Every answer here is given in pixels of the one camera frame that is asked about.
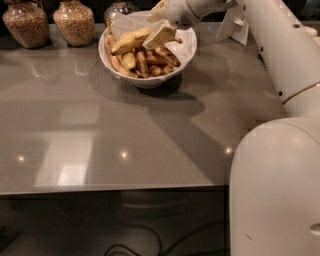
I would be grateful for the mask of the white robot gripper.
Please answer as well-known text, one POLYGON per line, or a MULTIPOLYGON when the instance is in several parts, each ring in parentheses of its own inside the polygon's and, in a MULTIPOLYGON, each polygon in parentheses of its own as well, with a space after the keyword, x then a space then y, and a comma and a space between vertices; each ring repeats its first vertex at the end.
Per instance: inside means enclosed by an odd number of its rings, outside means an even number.
MULTIPOLYGON (((147 21, 167 19, 179 29, 188 29, 217 12, 237 5, 236 0, 161 0, 149 12, 147 21)), ((155 49, 176 40, 176 27, 170 23, 157 25, 143 42, 146 49, 155 49)))

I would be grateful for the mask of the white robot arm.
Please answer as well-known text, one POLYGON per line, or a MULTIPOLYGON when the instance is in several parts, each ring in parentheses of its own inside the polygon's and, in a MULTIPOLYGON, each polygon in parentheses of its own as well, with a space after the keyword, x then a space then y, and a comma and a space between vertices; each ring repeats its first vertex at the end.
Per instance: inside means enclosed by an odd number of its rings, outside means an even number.
POLYGON ((181 29, 227 13, 249 27, 288 115, 240 142, 229 185, 231 256, 320 256, 320 46, 283 0, 160 0, 149 19, 181 29))

